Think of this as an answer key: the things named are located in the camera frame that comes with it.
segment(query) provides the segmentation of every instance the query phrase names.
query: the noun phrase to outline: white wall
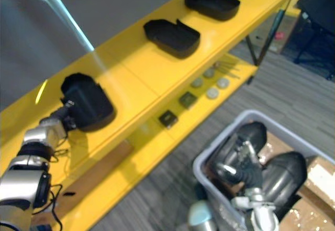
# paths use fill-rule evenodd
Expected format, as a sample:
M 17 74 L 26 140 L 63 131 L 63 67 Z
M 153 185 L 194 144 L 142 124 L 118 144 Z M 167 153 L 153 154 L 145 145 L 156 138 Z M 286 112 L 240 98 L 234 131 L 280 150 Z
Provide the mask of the white wall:
M 62 0 L 94 46 L 169 0 Z M 1 0 L 0 108 L 84 54 L 41 0 Z

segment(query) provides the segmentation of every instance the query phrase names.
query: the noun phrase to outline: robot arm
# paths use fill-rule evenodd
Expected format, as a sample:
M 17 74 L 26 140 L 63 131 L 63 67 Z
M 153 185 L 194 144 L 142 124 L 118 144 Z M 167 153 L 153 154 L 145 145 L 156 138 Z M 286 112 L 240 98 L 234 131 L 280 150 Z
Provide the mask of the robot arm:
M 46 204 L 51 183 L 49 163 L 59 140 L 67 136 L 63 122 L 70 106 L 66 103 L 26 131 L 20 151 L 0 181 L 1 230 L 29 230 L 33 209 Z
M 76 73 L 61 86 L 63 107 L 26 131 L 17 156 L 0 179 L 0 230 L 26 231 L 32 212 L 48 200 L 49 163 L 69 130 L 94 131 L 109 124 L 115 110 L 94 80 Z

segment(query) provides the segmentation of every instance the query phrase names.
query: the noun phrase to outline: gray carpet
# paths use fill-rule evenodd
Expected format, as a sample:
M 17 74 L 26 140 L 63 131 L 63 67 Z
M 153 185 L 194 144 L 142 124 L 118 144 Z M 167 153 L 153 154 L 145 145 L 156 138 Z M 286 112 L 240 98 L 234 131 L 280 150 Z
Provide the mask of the gray carpet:
M 231 52 L 251 62 L 244 43 Z M 196 199 L 192 161 L 245 109 L 267 114 L 334 157 L 334 95 L 334 83 L 269 52 L 253 83 L 214 111 L 91 230 L 188 230 L 187 211 Z

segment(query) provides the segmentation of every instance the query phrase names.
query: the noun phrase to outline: yellow shelf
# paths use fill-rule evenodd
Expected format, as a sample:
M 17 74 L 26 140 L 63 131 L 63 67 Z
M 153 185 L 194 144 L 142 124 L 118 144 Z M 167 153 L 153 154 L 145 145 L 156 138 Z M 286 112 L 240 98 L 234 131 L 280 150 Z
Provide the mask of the yellow shelf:
M 50 169 L 52 183 L 62 183 L 66 188 L 285 2 L 240 1 L 236 16 L 221 22 L 186 8 L 183 0 L 172 0 L 49 78 L 40 100 L 37 94 L 41 86 L 6 108 L 1 113 L 0 173 L 18 152 L 24 132 L 61 106 L 64 78 L 82 72 L 101 84 L 117 116 L 93 133 L 70 133 L 62 146 L 71 150 L 70 162 L 60 158 Z M 180 18 L 198 30 L 201 39 L 196 52 L 180 60 L 148 41 L 142 26 L 156 18 Z
M 186 87 L 173 101 L 158 114 L 141 125 L 128 140 L 135 147 L 134 153 L 97 186 L 85 199 L 62 219 L 64 230 L 86 230 L 96 223 L 106 212 L 115 206 L 138 182 L 140 182 L 180 141 L 182 141 L 203 119 L 224 102 L 257 68 L 232 55 L 225 55 L 222 62 L 234 64 L 230 72 L 240 79 L 232 78 L 216 71 L 211 79 L 204 79 L 202 87 Z M 216 87 L 216 81 L 225 77 L 230 81 L 226 89 L 219 90 L 219 96 L 210 100 L 206 90 Z M 178 98 L 190 91 L 198 97 L 191 109 L 183 108 Z M 178 116 L 178 122 L 167 130 L 158 121 L 158 117 L 170 109 Z
M 61 157 L 51 165 L 52 183 L 62 183 L 66 189 L 126 138 L 136 143 L 136 151 L 64 218 L 66 230 L 88 228 L 255 71 L 255 67 L 239 62 L 243 69 L 239 73 L 241 79 L 231 79 L 231 86 L 221 90 L 216 100 L 210 101 L 202 95 L 204 86 L 199 90 L 190 88 L 198 96 L 192 110 L 183 111 L 178 104 L 167 105 L 285 1 L 240 0 L 238 13 L 224 22 L 186 8 L 184 0 L 166 3 L 46 80 L 45 87 L 36 87 L 1 112 L 0 174 L 17 154 L 24 132 L 61 106 L 60 86 L 64 78 L 76 72 L 92 76 L 111 99 L 117 116 L 108 126 L 93 133 L 70 132 L 69 141 L 62 148 L 69 148 L 71 157 Z M 143 25 L 151 19 L 175 22 L 177 18 L 201 33 L 198 49 L 183 60 L 160 50 L 147 40 L 143 30 Z M 213 85 L 209 80 L 205 84 Z M 42 87 L 42 96 L 37 99 Z M 180 119 L 169 131 L 161 127 L 155 116 L 167 106 Z M 143 138 L 146 143 L 139 144 L 137 139 L 146 134 Z M 108 195 L 107 200 L 101 195 Z

